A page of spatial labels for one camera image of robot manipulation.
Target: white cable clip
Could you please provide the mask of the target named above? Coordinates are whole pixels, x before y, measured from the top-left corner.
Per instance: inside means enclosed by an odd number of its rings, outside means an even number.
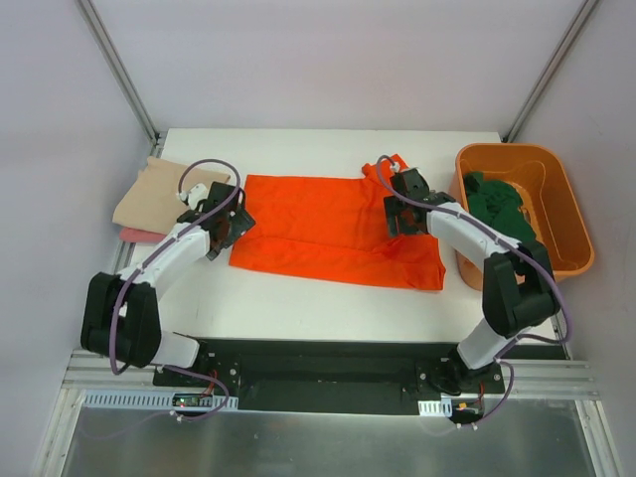
[[[440,209],[443,209],[444,211],[446,211],[446,213],[449,216],[454,216],[455,219],[459,219],[460,220],[461,217],[464,215],[464,213],[462,211],[456,211],[455,209],[451,209],[449,207],[444,207],[443,205],[442,206],[437,206],[437,207],[439,207]]]
[[[178,232],[174,232],[173,234],[169,234],[167,236],[167,239],[172,239],[172,241],[173,241],[172,244],[178,243],[181,240],[181,238],[179,237],[179,233]]]

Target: white tabletop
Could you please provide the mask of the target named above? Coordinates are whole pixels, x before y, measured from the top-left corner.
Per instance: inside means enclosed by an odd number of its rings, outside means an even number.
[[[430,187],[447,190],[457,152],[499,142],[495,132],[171,129],[162,158],[184,164],[227,160],[247,174],[362,177],[382,154],[417,166]],[[138,245],[132,260],[152,246]],[[481,293],[447,268],[438,293],[379,288],[260,273],[228,266],[229,251],[202,258],[159,304],[162,327],[199,337],[334,341],[458,342],[482,318]],[[554,337],[550,320],[535,330]]]

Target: beige cloth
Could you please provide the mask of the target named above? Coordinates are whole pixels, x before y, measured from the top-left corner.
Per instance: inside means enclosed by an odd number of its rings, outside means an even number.
[[[179,178],[188,166],[174,162],[148,158],[148,166],[115,208],[112,221],[124,227],[132,227],[157,234],[168,234],[177,218],[188,207],[177,197]],[[200,182],[210,188],[213,182],[226,183],[228,174],[195,168],[188,173],[184,191]]]

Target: white panel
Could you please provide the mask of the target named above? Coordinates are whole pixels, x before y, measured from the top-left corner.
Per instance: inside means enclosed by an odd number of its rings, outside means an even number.
[[[574,350],[587,358],[617,439],[636,475],[636,3],[601,3],[522,134],[558,154],[576,191],[596,264],[563,284]]]
[[[74,2],[2,2],[0,58],[0,474],[27,476],[149,146]]]
[[[505,132],[580,0],[97,0],[169,127]]]

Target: red cloth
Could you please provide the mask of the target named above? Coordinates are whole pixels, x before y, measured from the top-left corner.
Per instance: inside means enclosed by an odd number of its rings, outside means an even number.
[[[403,161],[394,156],[402,167]],[[247,176],[246,208],[256,225],[235,243],[230,265],[365,285],[441,290],[446,269],[437,239],[389,238],[375,165],[364,179]],[[385,177],[391,175],[388,161]]]
[[[141,231],[130,227],[124,227],[119,233],[119,239],[130,241],[131,243],[159,243],[165,237],[163,234],[155,234],[154,232]]]

